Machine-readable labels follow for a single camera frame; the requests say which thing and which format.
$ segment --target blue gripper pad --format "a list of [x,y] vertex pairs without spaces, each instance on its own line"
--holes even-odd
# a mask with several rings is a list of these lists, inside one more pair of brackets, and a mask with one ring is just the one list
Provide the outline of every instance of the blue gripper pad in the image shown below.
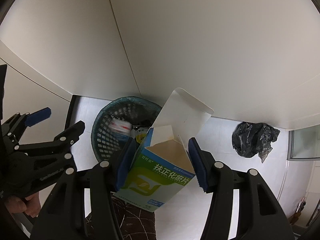
[[45,119],[48,119],[51,115],[51,109],[46,107],[33,114],[29,114],[24,122],[25,126],[31,127]]
[[124,185],[125,180],[128,176],[129,169],[131,167],[131,163],[136,152],[136,144],[134,139],[129,138],[127,143],[125,144],[121,154],[119,155],[119,163],[117,165],[117,172],[116,172],[116,184],[115,190],[119,191],[120,188]]
[[191,138],[188,142],[188,154],[191,160],[192,166],[196,172],[199,186],[206,192],[209,188],[208,185],[208,171],[204,166],[204,162],[201,158],[201,149],[195,138]]

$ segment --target blue label on box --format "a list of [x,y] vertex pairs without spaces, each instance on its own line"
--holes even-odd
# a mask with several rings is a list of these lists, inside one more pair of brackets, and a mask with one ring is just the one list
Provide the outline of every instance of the blue label on box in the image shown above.
[[156,207],[161,207],[164,203],[160,202],[160,201],[156,201],[154,199],[150,199],[148,201],[148,204],[154,205]]

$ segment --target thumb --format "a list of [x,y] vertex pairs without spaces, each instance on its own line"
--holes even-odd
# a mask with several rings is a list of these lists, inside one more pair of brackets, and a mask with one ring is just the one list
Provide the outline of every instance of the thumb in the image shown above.
[[5,202],[5,206],[9,213],[22,213],[27,209],[26,204],[16,196],[10,196]]

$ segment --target trash can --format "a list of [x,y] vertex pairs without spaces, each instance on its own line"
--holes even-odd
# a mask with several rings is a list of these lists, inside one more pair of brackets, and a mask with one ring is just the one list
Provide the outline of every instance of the trash can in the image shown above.
[[113,118],[147,127],[153,124],[160,111],[161,106],[138,97],[118,98],[102,108],[91,132],[91,144],[97,160],[109,160],[115,151],[125,145],[125,142],[116,139],[109,128]]

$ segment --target glass panel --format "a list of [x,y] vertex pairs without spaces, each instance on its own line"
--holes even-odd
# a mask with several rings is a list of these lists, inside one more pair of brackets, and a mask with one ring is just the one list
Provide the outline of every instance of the glass panel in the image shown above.
[[292,158],[320,157],[320,125],[294,130]]

